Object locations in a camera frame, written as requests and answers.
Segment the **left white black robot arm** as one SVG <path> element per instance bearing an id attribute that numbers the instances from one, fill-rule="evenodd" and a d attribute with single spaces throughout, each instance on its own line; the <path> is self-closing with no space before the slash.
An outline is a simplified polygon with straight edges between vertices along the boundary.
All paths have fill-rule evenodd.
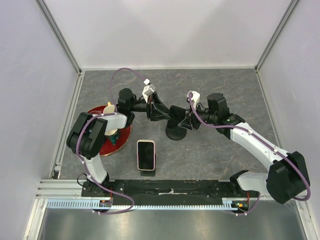
<path id="1" fill-rule="evenodd" d="M 150 121 L 169 120 L 169 108 L 159 99 L 158 94 L 137 96 L 129 88 L 120 90 L 118 103 L 111 112 L 90 114 L 82 112 L 74 123 L 66 140 L 66 145 L 76 154 L 84 166 L 91 182 L 92 191 L 99 197 L 110 191 L 109 175 L 104 169 L 100 150 L 107 140 L 106 132 L 118 131 L 131 126 L 135 112 L 146 113 Z"/>

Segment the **black round-base phone holder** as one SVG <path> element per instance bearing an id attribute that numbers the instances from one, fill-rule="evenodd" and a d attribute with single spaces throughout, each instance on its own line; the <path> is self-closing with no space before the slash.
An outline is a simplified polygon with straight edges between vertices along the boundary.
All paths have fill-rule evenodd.
<path id="1" fill-rule="evenodd" d="M 165 128 L 166 136 L 173 141 L 180 141 L 187 135 L 187 129 L 175 126 L 173 128 Z"/>

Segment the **black smartphone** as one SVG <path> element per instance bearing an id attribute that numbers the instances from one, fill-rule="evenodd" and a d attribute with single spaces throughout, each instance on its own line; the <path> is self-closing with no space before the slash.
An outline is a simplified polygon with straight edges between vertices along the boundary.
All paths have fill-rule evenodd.
<path id="1" fill-rule="evenodd" d="M 186 109 L 172 105 L 169 108 L 169 117 L 170 119 L 167 121 L 167 127 L 169 129 L 173 129 L 179 126 L 179 123 L 182 122 L 186 118 Z"/>

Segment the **pink-case smartphone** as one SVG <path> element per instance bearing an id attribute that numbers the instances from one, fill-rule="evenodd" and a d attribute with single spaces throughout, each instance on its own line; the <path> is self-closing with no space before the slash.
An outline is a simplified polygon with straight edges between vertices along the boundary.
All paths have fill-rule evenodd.
<path id="1" fill-rule="evenodd" d="M 156 145 L 153 140 L 138 140 L 136 155 L 138 170 L 148 172 L 156 169 Z"/>

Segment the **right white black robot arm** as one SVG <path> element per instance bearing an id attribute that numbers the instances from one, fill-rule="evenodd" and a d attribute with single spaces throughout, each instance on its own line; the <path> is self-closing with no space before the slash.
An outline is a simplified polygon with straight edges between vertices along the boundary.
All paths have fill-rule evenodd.
<path id="1" fill-rule="evenodd" d="M 250 152 L 266 168 L 267 173 L 248 170 L 234 175 L 229 191 L 235 197 L 246 191 L 269 194 L 276 202 L 285 204 L 291 199 L 308 201 L 311 197 L 310 179 L 304 156 L 288 152 L 256 132 L 243 118 L 230 113 L 223 94 L 212 93 L 207 97 L 208 108 L 201 109 L 200 94 L 189 91 L 186 101 L 190 105 L 187 114 L 192 123 L 217 130 Z"/>

